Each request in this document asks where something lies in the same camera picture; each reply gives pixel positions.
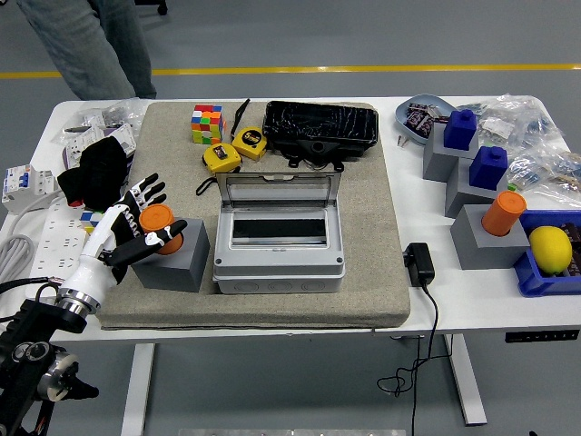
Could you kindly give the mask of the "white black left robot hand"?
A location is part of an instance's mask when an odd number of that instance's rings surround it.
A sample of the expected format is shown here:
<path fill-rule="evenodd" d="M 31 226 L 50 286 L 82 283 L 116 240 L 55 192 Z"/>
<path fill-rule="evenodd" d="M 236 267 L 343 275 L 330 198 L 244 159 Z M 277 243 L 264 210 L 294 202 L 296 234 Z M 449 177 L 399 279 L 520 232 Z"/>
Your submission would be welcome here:
<path fill-rule="evenodd" d="M 105 211 L 81 252 L 77 269 L 61 285 L 60 301 L 83 302 L 96 312 L 130 264 L 163 248 L 185 229 L 184 220 L 150 231 L 139 223 L 148 206 L 161 205 L 166 199 L 165 183 L 158 178 L 153 173 L 142 179 Z"/>

